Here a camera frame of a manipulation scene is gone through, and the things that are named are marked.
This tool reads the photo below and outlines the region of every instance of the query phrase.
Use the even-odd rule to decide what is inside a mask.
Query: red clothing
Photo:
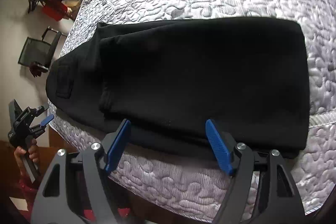
[[[30,221],[32,209],[33,209],[33,203],[37,194],[37,190],[40,186],[40,181],[36,180],[34,183],[31,183],[29,177],[21,177],[19,180],[20,187],[22,189],[22,193],[25,197],[25,200],[27,202],[27,208],[28,211],[20,211],[20,213],[28,220]],[[130,213],[130,208],[119,208],[118,212],[121,217],[126,217]],[[90,221],[95,221],[95,216],[93,214],[92,210],[84,210],[84,217],[87,218]]]

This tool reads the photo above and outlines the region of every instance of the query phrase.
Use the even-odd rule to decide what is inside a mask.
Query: blue gripper pad
[[[233,173],[233,169],[231,165],[230,152],[210,119],[205,123],[205,133],[212,147],[212,151],[216,156],[219,167],[228,175],[231,175]]]
[[[40,126],[44,127],[46,126],[48,123],[50,123],[52,120],[54,119],[54,115],[50,114],[49,116],[47,116],[45,119],[42,120],[42,122],[40,123]]]
[[[123,127],[120,129],[118,135],[116,136],[113,144],[107,152],[107,163],[105,166],[105,171],[110,174],[114,171],[120,161],[120,157],[124,152],[126,143],[131,135],[131,122],[127,120]]]

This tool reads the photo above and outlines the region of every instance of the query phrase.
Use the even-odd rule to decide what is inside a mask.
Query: black folded garment
[[[205,121],[236,141],[294,157],[305,148],[305,39],[287,20],[257,17],[98,23],[56,60],[46,91],[74,120],[105,133],[132,122],[130,142],[213,158]]]

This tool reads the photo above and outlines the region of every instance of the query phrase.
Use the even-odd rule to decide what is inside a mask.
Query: chair
[[[51,44],[43,41],[48,31],[56,33]],[[29,67],[31,74],[33,74],[34,77],[41,76],[42,72],[48,71],[58,41],[62,35],[66,36],[61,32],[48,27],[42,35],[42,40],[27,37],[17,63]]]

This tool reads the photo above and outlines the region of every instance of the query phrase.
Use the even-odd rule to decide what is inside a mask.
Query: bed
[[[307,50],[310,120],[306,148],[290,164],[305,213],[309,214],[322,206],[336,183],[335,12],[336,0],[83,0],[60,55],[91,38],[97,22],[131,24],[237,16],[297,21]],[[78,150],[103,138],[102,133],[66,117],[51,102],[49,105],[49,114],[55,115],[50,126]],[[249,111],[253,108],[242,109],[241,114],[248,115]],[[216,215],[230,183],[216,162],[195,162],[134,145],[126,147],[110,178],[158,206],[205,222]],[[258,180],[255,172],[243,219],[251,216]]]

